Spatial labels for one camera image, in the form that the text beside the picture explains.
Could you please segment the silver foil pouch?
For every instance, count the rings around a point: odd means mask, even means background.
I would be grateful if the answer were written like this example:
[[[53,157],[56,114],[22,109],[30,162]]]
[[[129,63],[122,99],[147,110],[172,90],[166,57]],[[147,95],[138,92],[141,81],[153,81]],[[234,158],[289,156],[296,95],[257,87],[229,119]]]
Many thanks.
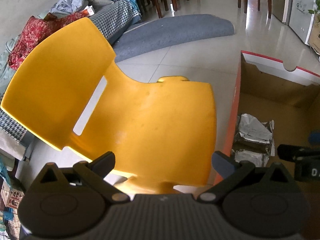
[[[270,158],[268,154],[253,152],[244,149],[236,151],[232,150],[232,156],[238,163],[240,163],[241,161],[249,161],[256,167],[266,167]]]
[[[233,142],[274,157],[274,120],[260,122],[251,114],[239,114]]]

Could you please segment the brown cardboard carton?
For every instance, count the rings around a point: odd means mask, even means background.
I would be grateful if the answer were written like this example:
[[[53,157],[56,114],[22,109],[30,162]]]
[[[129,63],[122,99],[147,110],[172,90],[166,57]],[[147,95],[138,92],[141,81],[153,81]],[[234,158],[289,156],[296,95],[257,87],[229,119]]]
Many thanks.
[[[319,26],[319,14],[314,16],[313,26],[309,36],[309,45],[317,53],[320,54],[320,38],[319,38],[320,26]]]

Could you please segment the red patterned blanket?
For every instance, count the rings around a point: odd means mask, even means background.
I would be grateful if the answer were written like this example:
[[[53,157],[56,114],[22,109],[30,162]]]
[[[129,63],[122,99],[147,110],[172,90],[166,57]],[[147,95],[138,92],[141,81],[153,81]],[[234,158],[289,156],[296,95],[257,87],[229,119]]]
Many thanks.
[[[9,67],[17,70],[31,51],[59,29],[84,17],[91,16],[91,9],[74,12],[63,18],[48,13],[44,19],[31,16],[8,57]]]

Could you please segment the white chest freezer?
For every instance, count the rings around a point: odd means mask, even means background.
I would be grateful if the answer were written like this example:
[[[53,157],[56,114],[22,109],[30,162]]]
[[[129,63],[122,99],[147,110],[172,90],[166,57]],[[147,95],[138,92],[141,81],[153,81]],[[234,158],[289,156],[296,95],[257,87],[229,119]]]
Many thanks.
[[[292,0],[289,26],[306,45],[308,45],[314,20],[314,14],[311,14],[309,10],[316,8],[315,1]]]

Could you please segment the red cardboard shoe box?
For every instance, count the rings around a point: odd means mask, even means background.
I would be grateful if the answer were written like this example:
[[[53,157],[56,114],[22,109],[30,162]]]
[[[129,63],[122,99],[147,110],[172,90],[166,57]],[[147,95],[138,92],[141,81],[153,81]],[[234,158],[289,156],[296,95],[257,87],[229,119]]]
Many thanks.
[[[237,116],[274,120],[275,156],[256,167],[233,192],[214,203],[228,224],[228,238],[319,239],[319,181],[294,179],[295,164],[279,159],[280,144],[319,149],[319,75],[281,61],[242,51],[222,153],[259,151],[233,142]]]

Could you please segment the houndstooth sofa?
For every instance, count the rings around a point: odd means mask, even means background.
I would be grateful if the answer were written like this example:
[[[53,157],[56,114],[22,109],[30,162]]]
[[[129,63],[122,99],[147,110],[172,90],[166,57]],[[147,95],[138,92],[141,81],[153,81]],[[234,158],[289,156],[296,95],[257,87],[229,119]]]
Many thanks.
[[[89,19],[112,45],[131,25],[138,23],[141,16],[129,0],[116,0],[112,5],[102,7]]]

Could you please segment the grey rolled floor mat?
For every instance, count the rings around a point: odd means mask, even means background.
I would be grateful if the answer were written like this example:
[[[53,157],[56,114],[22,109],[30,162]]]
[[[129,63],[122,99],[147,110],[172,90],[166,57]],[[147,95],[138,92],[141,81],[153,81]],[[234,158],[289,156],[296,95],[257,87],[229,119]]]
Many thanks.
[[[178,44],[234,34],[231,21],[211,14],[160,18],[129,27],[113,44],[115,61],[124,61]]]

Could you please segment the yellow plastic chair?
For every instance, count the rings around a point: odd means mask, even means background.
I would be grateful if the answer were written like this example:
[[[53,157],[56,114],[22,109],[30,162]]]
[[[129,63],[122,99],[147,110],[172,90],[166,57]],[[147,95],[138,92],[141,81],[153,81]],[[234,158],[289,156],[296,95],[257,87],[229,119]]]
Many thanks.
[[[216,111],[211,85],[182,76],[138,82],[89,18],[56,31],[27,56],[1,109],[57,150],[88,160],[111,151],[114,172],[146,191],[204,186]]]

